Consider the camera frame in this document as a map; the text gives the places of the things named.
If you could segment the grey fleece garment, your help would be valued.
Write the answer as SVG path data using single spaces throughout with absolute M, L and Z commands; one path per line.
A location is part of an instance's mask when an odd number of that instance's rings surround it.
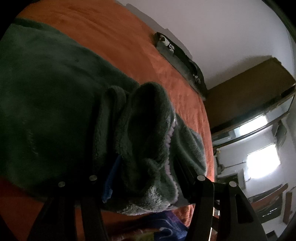
M 17 18 L 1 39 L 1 174 L 47 198 L 92 176 L 104 210 L 127 215 L 185 204 L 205 175 L 201 136 L 164 88 L 138 84 L 46 24 Z

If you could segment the blue patterned cloth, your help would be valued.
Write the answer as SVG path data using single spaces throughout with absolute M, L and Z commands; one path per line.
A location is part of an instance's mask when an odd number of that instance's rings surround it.
M 131 192 L 107 188 L 102 202 L 109 240 L 184 240 L 194 210 L 174 185 Z

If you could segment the dark wooden cabinet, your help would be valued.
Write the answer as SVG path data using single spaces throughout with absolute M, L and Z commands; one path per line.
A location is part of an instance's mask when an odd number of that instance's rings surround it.
M 212 137 L 270 110 L 295 92 L 295 79 L 272 57 L 209 90 L 204 105 Z

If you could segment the orange bed blanket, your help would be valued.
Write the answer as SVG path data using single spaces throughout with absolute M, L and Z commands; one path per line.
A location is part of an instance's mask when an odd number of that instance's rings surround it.
M 39 1 L 19 18 L 48 24 L 92 50 L 139 83 L 155 81 L 166 89 L 186 124 L 201 134 L 207 177 L 214 181 L 214 158 L 201 97 L 154 47 L 153 30 L 114 1 Z M 1 214 L 18 240 L 27 240 L 43 204 L 1 180 Z

